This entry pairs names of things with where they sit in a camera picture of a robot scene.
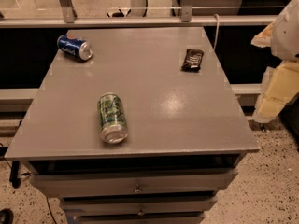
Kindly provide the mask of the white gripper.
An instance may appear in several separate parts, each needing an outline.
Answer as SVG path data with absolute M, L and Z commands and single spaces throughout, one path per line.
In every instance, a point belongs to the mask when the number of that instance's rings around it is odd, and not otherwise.
M 282 61 L 276 68 L 267 67 L 261 94 L 255 104 L 253 120 L 268 123 L 299 93 L 299 0 L 290 3 L 251 40 L 253 46 L 266 48 Z

